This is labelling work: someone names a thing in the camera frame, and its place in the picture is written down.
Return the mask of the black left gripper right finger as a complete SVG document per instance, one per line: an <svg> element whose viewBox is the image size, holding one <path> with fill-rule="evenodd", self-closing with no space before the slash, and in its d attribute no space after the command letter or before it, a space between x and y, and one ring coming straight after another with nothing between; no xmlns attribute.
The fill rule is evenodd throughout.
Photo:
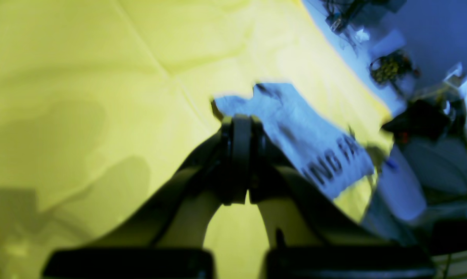
<svg viewBox="0 0 467 279"><path fill-rule="evenodd" d="M291 165L251 117L253 181L269 241L262 279L432 279L417 247L402 247L352 221Z"/></svg>

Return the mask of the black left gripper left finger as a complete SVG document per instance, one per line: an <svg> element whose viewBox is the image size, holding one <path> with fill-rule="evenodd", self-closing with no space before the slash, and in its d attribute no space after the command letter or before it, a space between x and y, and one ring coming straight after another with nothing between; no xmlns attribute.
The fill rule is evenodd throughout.
<svg viewBox="0 0 467 279"><path fill-rule="evenodd" d="M224 118L127 221L84 247L55 252L42 278L213 279L207 226L221 205L245 203L250 157L251 118Z"/></svg>

